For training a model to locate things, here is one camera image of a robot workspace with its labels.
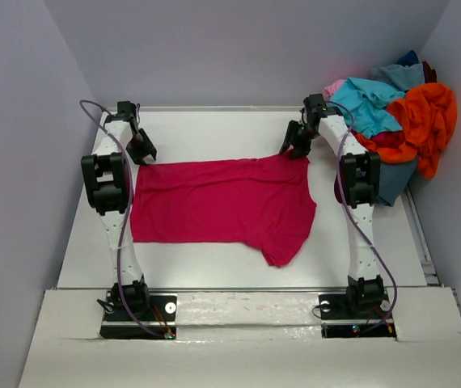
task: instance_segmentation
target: purple cable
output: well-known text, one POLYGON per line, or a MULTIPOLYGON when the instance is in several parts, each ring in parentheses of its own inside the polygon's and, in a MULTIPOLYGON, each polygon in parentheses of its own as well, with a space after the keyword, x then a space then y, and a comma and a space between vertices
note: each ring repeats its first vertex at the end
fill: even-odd
POLYGON ((162 334, 156 333, 149 329, 148 327, 144 326, 142 322, 135 316, 135 314, 132 312, 130 307, 128 306, 128 303, 126 302, 125 295, 123 294, 123 286, 121 284, 121 246, 123 243, 123 237, 125 236, 125 230, 126 230, 126 224, 128 222, 128 217, 129 217, 129 212, 130 212, 130 206, 132 205, 133 202, 133 179, 132 179, 132 169, 130 167, 130 163, 128 160, 128 157, 126 156, 126 151, 123 145, 112 135, 105 127, 104 124, 101 125, 94 117, 93 115, 85 108, 85 104, 89 103, 90 105, 94 105, 98 107, 102 112, 106 112, 107 114, 111 114, 107 108, 105 108, 103 105, 99 105, 98 103, 95 103, 94 101, 90 101, 88 99, 82 99, 79 101, 79 106, 82 108, 82 110, 85 112, 85 114, 92 120, 94 124, 98 126, 99 129, 101 129, 108 137, 112 139, 114 143, 116 143, 117 148, 119 151, 123 154, 123 158, 125 159, 126 162, 126 168, 128 170, 128 176, 129 176, 129 195, 128 195, 128 205, 126 206, 125 210, 125 219, 123 221, 123 227, 121 228, 121 236, 119 237, 119 243, 117 244, 117 287, 119 288, 119 295, 121 297, 121 302, 123 303, 123 307, 126 310, 126 313, 129 315, 129 317, 146 333, 153 335, 155 337, 160 337, 162 334))
POLYGON ((384 323, 387 322, 387 320, 389 319, 389 317, 392 314, 392 311, 394 310, 395 303, 396 303, 396 301, 398 299, 398 286, 395 283, 394 276, 392 275, 391 271, 389 271, 389 268, 387 267, 387 265, 383 261, 382 256, 379 254, 378 249, 376 249, 376 247, 369 240, 367 235, 365 233, 363 233, 363 230, 354 221, 353 215, 351 214, 351 210, 349 210, 349 207, 347 205, 345 205, 347 202, 345 201, 344 187, 342 186, 342 178, 340 176, 340 156, 342 155, 342 151, 344 150, 345 139, 351 133, 351 131, 353 130, 353 127, 354 127, 353 113, 348 108, 346 108, 344 105, 342 105, 341 103, 335 103, 333 101, 327 101, 327 103, 332 103, 332 104, 336 105, 337 107, 339 107, 341 109, 344 109, 347 112, 347 114, 349 115, 349 117, 351 117, 351 125, 348 127, 347 133, 344 135, 344 137, 342 137, 342 140, 341 140, 340 145, 338 147, 338 151, 336 152, 336 176, 338 177, 338 179, 337 179, 338 180, 338 188, 339 188, 339 191, 340 191, 340 198, 342 199, 342 206, 345 209, 345 213, 347 214, 348 219, 351 221, 351 223, 356 228, 358 233, 363 237, 363 239, 366 240, 366 243, 369 244, 370 249, 374 253, 374 256, 376 256, 376 259, 378 259, 379 263, 382 265, 383 269, 385 270, 385 272, 389 276, 389 279, 391 279, 392 286, 394 287, 394 297, 392 298, 391 307, 389 308, 389 310, 385 314, 385 317, 383 317, 383 319, 381 321, 379 321, 378 323, 376 323, 375 325, 369 327, 367 330, 362 332, 363 334, 365 334, 365 333, 368 333, 369 331, 373 331, 376 327, 380 327, 381 325, 383 325, 384 323))

